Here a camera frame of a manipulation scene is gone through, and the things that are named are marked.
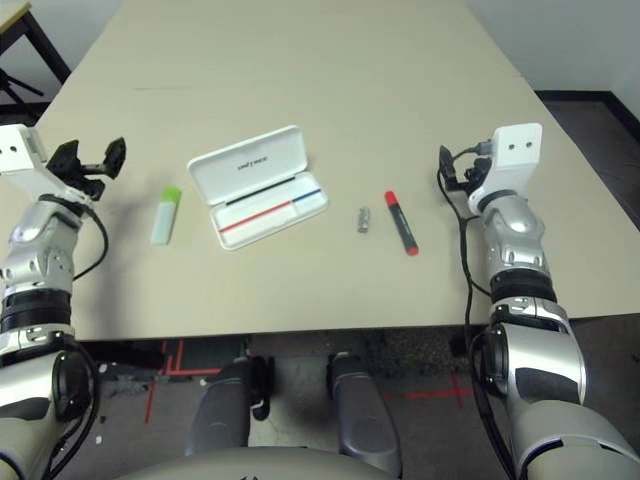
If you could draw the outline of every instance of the table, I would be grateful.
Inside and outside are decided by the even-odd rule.
[[[60,83],[64,83],[71,70],[29,12],[30,8],[29,2],[0,5],[0,55],[25,35]]]
[[[435,182],[441,144],[460,150],[500,125],[540,122],[530,203],[560,303],[572,317],[640,311],[640,235],[584,157],[457,0],[125,0],[37,125],[52,153],[80,140],[128,159],[98,213],[107,261],[74,287],[78,337],[454,325],[466,285],[453,215]],[[329,209],[236,252],[218,245],[189,159],[298,124]],[[165,185],[184,189],[173,237],[149,234]],[[393,189],[421,251],[405,254],[384,202]],[[0,188],[0,231],[28,199]],[[359,207],[371,228],[357,233]],[[470,228],[470,263],[485,246]],[[83,229],[78,268],[101,249]],[[487,321],[479,298],[474,322]]]

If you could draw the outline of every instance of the table leg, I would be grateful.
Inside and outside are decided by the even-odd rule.
[[[60,80],[60,83],[64,83],[65,80],[71,75],[71,70],[64,62],[58,51],[55,49],[47,35],[44,33],[36,19],[27,12],[22,17],[22,21],[27,26],[26,36],[38,51],[42,59],[49,66],[53,74]]]

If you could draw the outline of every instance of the black cable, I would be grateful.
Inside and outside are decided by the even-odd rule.
[[[484,293],[487,297],[490,297],[491,293],[489,293],[485,288],[482,288],[480,285],[478,285],[476,283],[476,281],[473,279],[473,277],[471,277],[471,272],[469,271],[469,265],[468,265],[467,260],[466,260],[466,256],[467,256],[467,253],[466,253],[467,252],[467,223],[469,223],[471,220],[475,220],[476,218],[479,218],[479,217],[478,216],[473,216],[473,217],[464,218],[462,215],[460,215],[460,212],[458,211],[458,208],[451,201],[451,198],[449,197],[449,194],[447,193],[447,191],[444,188],[444,185],[442,183],[442,171],[441,170],[438,170],[437,179],[438,179],[438,187],[440,188],[440,191],[442,192],[442,196],[447,201],[447,203],[449,204],[449,206],[453,210],[453,213],[455,214],[456,219],[458,220],[458,228],[459,228],[459,231],[460,231],[460,257],[461,257],[462,269],[464,271],[464,275],[465,275],[465,277],[467,277],[467,276],[469,277],[469,280],[471,281],[471,285],[473,285],[478,291]]]
[[[464,149],[462,152],[458,153],[453,157],[454,160],[460,158],[462,155],[466,153],[477,153],[478,146],[470,147]],[[456,216],[458,221],[458,230],[460,234],[460,262],[462,264],[462,271],[464,273],[465,280],[467,281],[467,304],[465,307],[464,313],[464,336],[465,343],[467,345],[467,351],[469,353],[469,367],[471,371],[471,380],[473,386],[473,396],[476,402],[476,408],[478,409],[478,413],[482,420],[482,424],[487,432],[487,436],[489,437],[489,441],[491,442],[491,446],[493,447],[502,468],[504,469],[507,477],[510,480],[515,480],[515,468],[513,466],[513,459],[511,458],[511,454],[507,449],[505,441],[498,429],[498,426],[495,421],[495,417],[493,416],[493,409],[491,408],[491,404],[489,403],[489,398],[487,393],[485,392],[480,379],[478,378],[475,370],[475,348],[476,344],[481,338],[482,334],[477,335],[475,338],[471,338],[471,306],[473,303],[473,288],[475,287],[485,295],[490,296],[490,293],[484,288],[480,287],[472,278],[471,272],[469,270],[469,263],[467,260],[467,225],[470,221],[478,218],[477,216],[472,216],[465,218],[460,215],[459,210],[454,205],[453,201],[449,197],[447,191],[444,188],[443,180],[442,180],[442,171],[438,169],[436,174],[436,178],[438,181],[438,187],[442,192],[443,197],[453,210],[453,213]]]
[[[88,268],[86,268],[85,270],[77,274],[75,277],[73,277],[74,281],[84,277],[87,273],[89,273],[91,270],[93,270],[98,265],[100,265],[102,261],[105,259],[105,257],[107,256],[107,252],[109,251],[109,235],[107,234],[107,229],[104,228],[104,224],[100,220],[100,217],[98,217],[96,212],[94,212],[92,209],[90,209],[86,205],[82,205],[82,210],[95,222],[95,224],[100,229],[100,233],[102,234],[103,247],[102,247],[102,254],[100,254],[100,257],[98,257],[98,260],[96,260],[91,266],[89,266]]]
[[[18,480],[27,479],[27,477],[24,476],[24,473],[22,473],[22,470],[20,470],[20,467],[18,466],[18,464],[10,456],[0,452],[0,462],[4,462],[7,465],[9,465],[9,467],[11,467],[11,469],[15,472],[16,477],[18,477]]]
[[[471,341],[471,345],[469,347],[469,370],[471,373],[473,396],[476,401],[476,407],[478,409],[480,419],[482,420],[482,424],[484,425],[489,441],[491,442],[491,446],[496,452],[498,460],[509,479],[515,480],[516,473],[513,466],[513,459],[511,458],[511,454],[509,453],[504,439],[502,438],[502,434],[498,430],[498,426],[493,415],[493,409],[489,402],[489,397],[487,396],[487,393],[483,388],[482,381],[476,371],[476,352],[479,350],[478,344],[483,337],[483,332],[476,335]]]
[[[100,220],[100,217],[98,217],[96,212],[94,212],[87,205],[84,205],[82,203],[69,202],[68,200],[65,200],[60,197],[56,197],[55,195],[52,195],[52,194],[41,195],[40,200],[57,203],[58,205],[62,205],[63,207],[68,208],[77,214],[79,214],[81,210],[83,213],[86,213],[87,216],[90,217],[95,222],[98,229],[100,229],[100,233],[102,234],[102,242],[103,242],[102,253],[100,254],[100,257],[98,257],[98,260],[96,260],[88,268],[86,268],[85,270],[77,274],[75,277],[73,277],[73,280],[75,281],[75,280],[78,280],[79,278],[84,277],[87,273],[89,273],[98,265],[100,265],[107,256],[107,252],[109,251],[109,235],[107,234],[107,229],[104,227],[104,224],[102,223],[102,221]]]
[[[91,379],[93,381],[93,400],[91,402],[91,411],[89,412],[87,421],[82,427],[82,430],[80,431],[80,434],[78,435],[78,438],[76,439],[76,441],[69,448],[66,455],[58,463],[56,463],[56,466],[53,467],[53,469],[51,469],[48,473],[44,475],[43,478],[45,480],[54,479],[62,471],[62,469],[69,463],[71,458],[73,458],[73,456],[78,452],[78,450],[80,449],[80,446],[87,438],[87,435],[89,435],[89,431],[91,430],[91,427],[93,426],[93,423],[95,422],[95,419],[98,416],[98,409],[100,408],[100,381],[98,378],[98,369],[96,368],[96,365],[93,359],[91,358],[91,356],[89,355],[89,353],[87,353],[85,348],[80,343],[76,343],[75,347],[80,352],[85,362],[87,362],[87,368],[89,368],[91,372]]]
[[[465,148],[464,150],[462,150],[461,152],[459,152],[457,155],[453,156],[453,161],[455,162],[457,159],[459,159],[462,155],[466,155],[467,153],[477,153],[477,149],[478,146],[476,145],[475,147],[469,147],[469,148]]]

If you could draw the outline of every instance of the floor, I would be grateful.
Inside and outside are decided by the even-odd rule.
[[[640,228],[640,145],[601,103],[546,105]],[[639,320],[628,315],[575,323],[589,372],[586,403],[636,451]],[[160,372],[103,365],[99,421],[59,478],[110,479],[180,457],[204,393],[200,380],[228,363],[246,342],[253,355],[276,357],[272,412],[265,422],[253,421],[250,445],[335,451],[325,367],[330,354],[348,349],[365,359],[386,399],[400,437],[405,479],[504,478],[477,416],[464,359],[451,353],[450,341],[459,334],[458,328],[414,328],[163,342],[167,358]],[[505,425],[498,403],[496,413]]]

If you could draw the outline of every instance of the marker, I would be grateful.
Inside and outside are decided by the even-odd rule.
[[[398,204],[398,199],[396,198],[395,193],[389,190],[384,194],[384,198],[387,201],[387,205],[389,206],[389,211],[391,212],[393,221],[396,222],[396,227],[398,228],[400,238],[402,238],[404,249],[412,257],[414,255],[417,255],[419,251],[418,244],[416,243],[415,238],[413,238],[413,234],[411,233],[411,229],[409,228],[407,219],[405,218],[404,213],[402,213],[402,209]]]

